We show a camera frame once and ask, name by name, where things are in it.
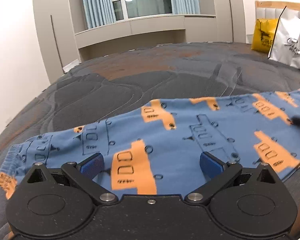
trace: bed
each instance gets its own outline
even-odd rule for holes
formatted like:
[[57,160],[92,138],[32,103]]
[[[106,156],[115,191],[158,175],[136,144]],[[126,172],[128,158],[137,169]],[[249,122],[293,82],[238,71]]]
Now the bed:
[[[126,113],[154,98],[297,89],[299,70],[242,43],[166,44],[95,58],[60,77],[11,121],[0,135],[0,166],[13,144]],[[285,185],[300,207],[300,168]],[[0,188],[0,239],[10,232],[6,204]]]

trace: blue gripper pad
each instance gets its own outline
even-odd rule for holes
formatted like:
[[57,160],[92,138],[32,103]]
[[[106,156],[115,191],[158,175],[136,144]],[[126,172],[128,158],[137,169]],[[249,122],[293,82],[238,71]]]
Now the blue gripper pad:
[[215,176],[223,172],[223,166],[213,160],[210,156],[205,153],[200,155],[200,168],[204,175],[213,179]]
[[103,155],[101,153],[92,155],[86,161],[83,161],[78,165],[80,167],[79,171],[91,180],[103,171],[105,167]]

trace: headboard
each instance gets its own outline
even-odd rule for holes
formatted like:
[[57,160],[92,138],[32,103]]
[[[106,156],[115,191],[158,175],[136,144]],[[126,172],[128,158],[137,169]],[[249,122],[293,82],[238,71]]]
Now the headboard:
[[281,1],[256,1],[256,19],[279,18],[284,7],[296,10],[296,16],[300,18],[300,3]]

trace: wooden headboard frame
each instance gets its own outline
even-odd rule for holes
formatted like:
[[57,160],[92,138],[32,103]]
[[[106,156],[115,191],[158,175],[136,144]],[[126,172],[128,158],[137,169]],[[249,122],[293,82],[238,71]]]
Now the wooden headboard frame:
[[281,2],[281,1],[256,1],[256,8],[284,8],[300,11],[300,3],[296,2]]

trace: yellow bag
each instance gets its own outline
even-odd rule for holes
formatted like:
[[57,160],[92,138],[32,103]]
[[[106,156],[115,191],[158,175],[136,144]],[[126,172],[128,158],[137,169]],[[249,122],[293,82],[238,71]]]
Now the yellow bag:
[[251,49],[268,53],[277,28],[278,19],[257,19]]

